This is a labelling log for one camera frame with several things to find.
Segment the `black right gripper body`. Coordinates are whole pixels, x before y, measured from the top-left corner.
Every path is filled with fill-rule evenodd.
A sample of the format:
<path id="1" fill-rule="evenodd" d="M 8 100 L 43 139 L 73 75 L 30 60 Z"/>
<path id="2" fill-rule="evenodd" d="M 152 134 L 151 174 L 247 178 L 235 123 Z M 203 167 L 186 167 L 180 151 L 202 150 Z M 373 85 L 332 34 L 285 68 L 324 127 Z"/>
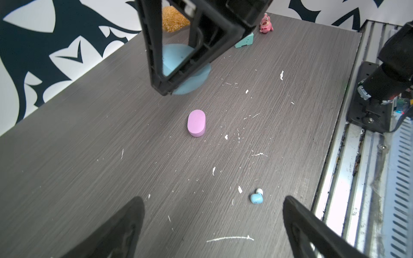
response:
<path id="1" fill-rule="evenodd" d="M 189 19 L 193 28 L 199 28 L 205 19 L 213 26 L 227 29 L 239 26 L 245 31 L 255 28 L 272 1 L 169 1 Z"/>

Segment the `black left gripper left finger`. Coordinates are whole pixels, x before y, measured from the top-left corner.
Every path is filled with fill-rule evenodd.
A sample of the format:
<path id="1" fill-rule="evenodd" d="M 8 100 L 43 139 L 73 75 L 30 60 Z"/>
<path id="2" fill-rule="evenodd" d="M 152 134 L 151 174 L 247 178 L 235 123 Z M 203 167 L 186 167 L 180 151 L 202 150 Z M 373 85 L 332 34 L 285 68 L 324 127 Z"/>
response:
<path id="1" fill-rule="evenodd" d="M 64 258 L 133 258 L 145 217 L 141 197 L 134 197 Z"/>

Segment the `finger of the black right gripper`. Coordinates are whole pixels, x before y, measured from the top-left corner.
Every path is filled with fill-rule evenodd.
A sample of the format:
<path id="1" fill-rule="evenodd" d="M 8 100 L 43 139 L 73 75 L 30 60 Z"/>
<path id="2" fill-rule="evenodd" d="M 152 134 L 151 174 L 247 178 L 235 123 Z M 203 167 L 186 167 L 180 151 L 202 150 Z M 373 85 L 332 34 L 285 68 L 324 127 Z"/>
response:
<path id="1" fill-rule="evenodd" d="M 188 58 L 188 62 L 195 66 L 193 70 L 214 61 L 253 31 L 252 29 L 246 32 L 244 28 L 234 25 L 227 29 L 218 26 L 210 28 L 211 24 L 203 19 L 199 28 L 190 29 L 189 45 L 195 50 Z"/>
<path id="2" fill-rule="evenodd" d="M 182 65 L 168 77 L 164 77 L 162 73 L 162 4 L 161 1 L 136 1 L 137 12 L 142 26 L 142 34 L 144 36 L 149 75 L 152 87 L 162 96 L 172 94 L 180 82 L 185 79 L 179 72 Z"/>

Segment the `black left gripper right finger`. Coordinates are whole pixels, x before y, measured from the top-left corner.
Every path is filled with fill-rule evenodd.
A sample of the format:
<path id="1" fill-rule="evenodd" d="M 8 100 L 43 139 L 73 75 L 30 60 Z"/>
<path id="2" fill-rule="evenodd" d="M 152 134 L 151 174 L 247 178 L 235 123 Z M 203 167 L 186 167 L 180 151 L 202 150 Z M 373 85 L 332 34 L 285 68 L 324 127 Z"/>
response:
<path id="1" fill-rule="evenodd" d="M 325 258 L 365 258 L 366 255 L 349 245 L 320 221 L 293 196 L 286 196 L 283 219 L 295 258 L 314 258 L 312 246 Z"/>

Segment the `blue earbud front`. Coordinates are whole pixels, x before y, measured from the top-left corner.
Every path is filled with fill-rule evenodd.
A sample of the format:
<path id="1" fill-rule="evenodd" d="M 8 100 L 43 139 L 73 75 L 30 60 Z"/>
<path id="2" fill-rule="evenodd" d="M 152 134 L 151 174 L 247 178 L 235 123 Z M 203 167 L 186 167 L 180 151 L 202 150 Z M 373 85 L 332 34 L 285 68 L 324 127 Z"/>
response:
<path id="1" fill-rule="evenodd" d="M 263 194 L 264 194 L 263 190 L 261 188 L 258 188 L 256 192 L 250 196 L 251 203 L 262 204 L 264 201 Z"/>

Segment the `purple earbud charging case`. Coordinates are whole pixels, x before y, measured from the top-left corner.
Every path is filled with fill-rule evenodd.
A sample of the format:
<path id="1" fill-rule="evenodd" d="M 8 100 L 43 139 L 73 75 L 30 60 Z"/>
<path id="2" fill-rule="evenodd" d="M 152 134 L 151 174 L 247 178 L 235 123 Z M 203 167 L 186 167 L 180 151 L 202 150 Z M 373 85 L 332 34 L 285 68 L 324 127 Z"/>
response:
<path id="1" fill-rule="evenodd" d="M 194 110 L 188 116 L 187 130 L 193 137 L 201 137 L 205 133 L 206 115 L 202 110 Z"/>

